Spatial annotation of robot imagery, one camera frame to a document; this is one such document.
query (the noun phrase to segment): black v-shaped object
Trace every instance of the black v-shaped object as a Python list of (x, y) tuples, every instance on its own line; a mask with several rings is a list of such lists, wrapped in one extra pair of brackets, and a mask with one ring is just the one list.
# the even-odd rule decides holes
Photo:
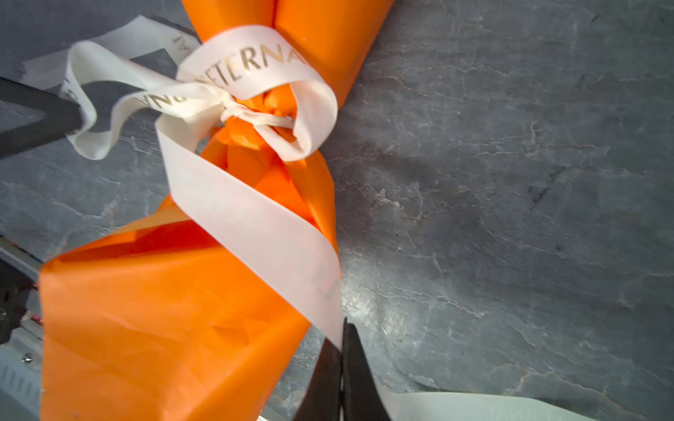
[(0, 100), (45, 114), (35, 123), (0, 133), (0, 159), (61, 139), (82, 126), (76, 103), (1, 77)]
[(340, 409), (344, 421), (391, 421), (375, 388), (358, 330), (346, 319), (342, 352), (327, 339), (323, 342), (293, 421), (339, 421)]

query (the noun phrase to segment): gray marble surface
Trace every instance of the gray marble surface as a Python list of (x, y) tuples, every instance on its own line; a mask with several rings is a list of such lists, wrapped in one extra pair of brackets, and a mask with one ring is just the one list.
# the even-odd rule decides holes
[[(189, 25), (177, 0), (60, 3), (0, 6), (0, 75), (141, 13)], [(673, 69), (671, 1), (398, 0), (322, 148), (380, 382), (672, 419)], [(65, 141), (0, 162), (0, 232), (47, 258), (152, 212), (152, 119), (100, 162)], [(270, 400), (286, 419), (321, 341)]]

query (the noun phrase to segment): black object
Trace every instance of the black object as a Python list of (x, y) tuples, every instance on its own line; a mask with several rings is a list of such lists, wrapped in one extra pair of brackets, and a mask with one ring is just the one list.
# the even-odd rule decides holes
[(76, 103), (1, 77), (0, 100), (45, 113), (42, 120), (0, 133), (0, 159), (61, 139), (82, 126)]
[(11, 331), (19, 327), (32, 287), (28, 276), (0, 260), (0, 344), (9, 341)]
[(375, 388), (358, 330), (346, 319), (342, 352), (327, 339), (323, 342), (293, 421), (338, 421), (340, 409), (344, 421), (391, 421)]

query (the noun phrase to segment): orange wrapping paper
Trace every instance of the orange wrapping paper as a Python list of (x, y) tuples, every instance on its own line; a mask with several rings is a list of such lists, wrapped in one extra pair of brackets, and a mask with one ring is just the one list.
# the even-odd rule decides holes
[[(275, 24), (340, 104), (391, 3), (184, 0), (202, 40)], [(296, 111), (288, 86), (241, 102)], [(320, 153), (283, 162), (233, 118), (202, 156), (312, 223), (336, 249), (334, 187)], [(45, 421), (255, 420), (309, 326), (170, 197), (154, 215), (48, 262), (40, 292)]]

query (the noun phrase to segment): dark gray table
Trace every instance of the dark gray table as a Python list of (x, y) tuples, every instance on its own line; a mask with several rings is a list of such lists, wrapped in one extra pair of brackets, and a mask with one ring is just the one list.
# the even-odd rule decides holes
[[(58, 4), (0, 6), (0, 75), (138, 14), (189, 25), (177, 0)], [(667, 0), (397, 2), (322, 148), (346, 312), (383, 384), (671, 419), (673, 69)], [(153, 118), (100, 162), (66, 141), (0, 162), (0, 232), (46, 259), (152, 212)], [(320, 343), (270, 400), (285, 418)]]

